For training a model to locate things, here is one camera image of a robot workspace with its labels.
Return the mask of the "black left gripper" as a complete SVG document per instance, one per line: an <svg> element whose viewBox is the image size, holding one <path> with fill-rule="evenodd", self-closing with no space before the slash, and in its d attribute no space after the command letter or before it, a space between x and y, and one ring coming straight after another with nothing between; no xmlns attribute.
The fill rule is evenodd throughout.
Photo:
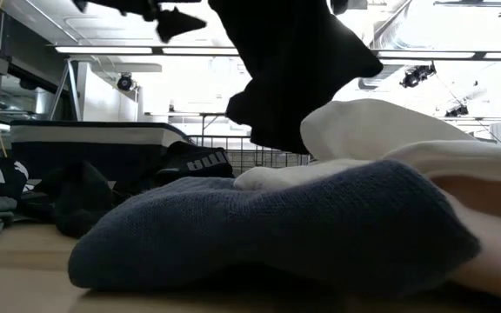
<svg viewBox="0 0 501 313"><path fill-rule="evenodd" d="M157 34L162 43L168 43L173 37L193 30L200 30L207 23L198 18L181 12L177 7L173 10L163 10L163 3L200 3L201 0L72 0L73 4L85 12L88 3L95 3L114 10L122 16L136 14L147 22L157 20Z"/></svg>

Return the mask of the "white terry sock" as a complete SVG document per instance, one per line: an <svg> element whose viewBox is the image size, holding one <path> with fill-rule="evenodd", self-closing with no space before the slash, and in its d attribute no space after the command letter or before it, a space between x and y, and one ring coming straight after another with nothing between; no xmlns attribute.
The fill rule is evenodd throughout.
<svg viewBox="0 0 501 313"><path fill-rule="evenodd" d="M343 158L279 169L254 167L237 177L234 186L240 190L281 190L316 181L368 163L370 161Z"/></svg>

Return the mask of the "white cloth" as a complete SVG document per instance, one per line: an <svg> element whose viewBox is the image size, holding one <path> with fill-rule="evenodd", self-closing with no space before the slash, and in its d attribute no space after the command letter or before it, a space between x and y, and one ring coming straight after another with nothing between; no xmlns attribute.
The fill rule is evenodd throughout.
<svg viewBox="0 0 501 313"><path fill-rule="evenodd" d="M478 141L442 120L383 100L329 102L301 122L300 133L319 162L391 159L428 177L501 182L501 145Z"/></svg>

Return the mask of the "pale pink knit cloth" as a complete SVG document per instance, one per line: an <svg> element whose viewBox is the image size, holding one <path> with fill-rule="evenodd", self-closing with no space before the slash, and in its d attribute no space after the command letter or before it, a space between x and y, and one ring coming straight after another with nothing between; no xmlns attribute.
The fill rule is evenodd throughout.
<svg viewBox="0 0 501 313"><path fill-rule="evenodd" d="M432 182L481 244L480 253L458 268L451 280L501 297L501 182L470 176L441 176Z"/></svg>

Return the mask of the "long ceiling light bar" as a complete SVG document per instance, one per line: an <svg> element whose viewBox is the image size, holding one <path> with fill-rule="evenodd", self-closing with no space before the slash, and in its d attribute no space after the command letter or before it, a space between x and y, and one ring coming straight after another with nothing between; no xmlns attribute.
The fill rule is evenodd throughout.
<svg viewBox="0 0 501 313"><path fill-rule="evenodd" d="M54 46L54 49L67 55L113 55L113 56L202 56L238 57L239 53L231 47L165 47L165 46ZM445 51L445 50L372 50L382 60L418 61L488 61L501 62L501 51Z"/></svg>

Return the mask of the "round black ceiling spotlight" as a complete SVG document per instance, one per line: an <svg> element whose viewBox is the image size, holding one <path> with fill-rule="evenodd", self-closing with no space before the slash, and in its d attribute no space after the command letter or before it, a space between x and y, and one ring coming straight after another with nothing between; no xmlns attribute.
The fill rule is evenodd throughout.
<svg viewBox="0 0 501 313"><path fill-rule="evenodd" d="M133 91L137 87L137 82L130 72L124 72L117 80L117 87L122 91Z"/></svg>

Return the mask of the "grey tripod stand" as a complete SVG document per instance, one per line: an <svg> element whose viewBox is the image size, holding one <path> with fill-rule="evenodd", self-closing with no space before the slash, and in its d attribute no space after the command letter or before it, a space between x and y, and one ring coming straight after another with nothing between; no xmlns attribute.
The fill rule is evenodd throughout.
<svg viewBox="0 0 501 313"><path fill-rule="evenodd" d="M61 98L61 94L65 86L68 87L69 91L69 100L72 116L76 121L80 121L82 119L80 103L79 103L79 94L77 91L77 80L76 80L76 72L75 68L78 66L78 61L71 60L70 58L66 58L64 61L63 73L59 84L57 86L57 90L54 94L50 110L49 110L49 119L56 119L56 112L59 99Z"/></svg>

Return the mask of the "blue white striped fabric bin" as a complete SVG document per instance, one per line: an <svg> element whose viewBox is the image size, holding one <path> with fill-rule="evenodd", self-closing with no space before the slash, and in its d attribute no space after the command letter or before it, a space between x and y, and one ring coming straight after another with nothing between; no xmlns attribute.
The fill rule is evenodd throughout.
<svg viewBox="0 0 501 313"><path fill-rule="evenodd" d="M156 166L174 142L190 139L167 123L16 120L11 156L31 179L85 161L110 181L129 180Z"/></svg>

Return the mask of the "navy blue knit cloth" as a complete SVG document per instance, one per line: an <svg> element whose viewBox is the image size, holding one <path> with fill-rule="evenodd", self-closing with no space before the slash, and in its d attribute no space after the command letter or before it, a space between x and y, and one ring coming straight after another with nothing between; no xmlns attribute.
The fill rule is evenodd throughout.
<svg viewBox="0 0 501 313"><path fill-rule="evenodd" d="M103 216L71 252L85 289L163 290L257 264L365 294L440 284L480 251L444 195L380 161L283 190L186 177Z"/></svg>

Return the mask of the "small black track light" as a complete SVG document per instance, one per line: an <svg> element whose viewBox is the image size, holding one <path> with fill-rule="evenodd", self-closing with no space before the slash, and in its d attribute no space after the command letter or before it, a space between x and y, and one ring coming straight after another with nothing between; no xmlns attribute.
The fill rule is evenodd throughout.
<svg viewBox="0 0 501 313"><path fill-rule="evenodd" d="M445 112L445 117L463 117L469 114L468 107L464 104L459 104L450 108Z"/></svg>

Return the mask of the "metal rack frame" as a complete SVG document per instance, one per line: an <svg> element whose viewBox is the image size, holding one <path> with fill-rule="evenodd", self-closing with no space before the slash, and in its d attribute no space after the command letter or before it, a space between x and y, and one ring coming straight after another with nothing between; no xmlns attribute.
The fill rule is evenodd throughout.
<svg viewBox="0 0 501 313"><path fill-rule="evenodd" d="M224 113L200 113L201 134L213 136L248 136L251 127L231 121Z"/></svg>

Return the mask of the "spiral ventilation duct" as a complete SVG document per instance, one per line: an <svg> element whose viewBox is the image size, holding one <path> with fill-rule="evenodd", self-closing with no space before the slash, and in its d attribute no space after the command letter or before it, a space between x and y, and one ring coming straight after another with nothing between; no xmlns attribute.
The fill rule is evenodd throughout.
<svg viewBox="0 0 501 313"><path fill-rule="evenodd" d="M360 90L375 90L380 87L386 79L396 72L399 72L402 68L403 65L385 64L382 71L376 76L359 78L357 86Z"/></svg>

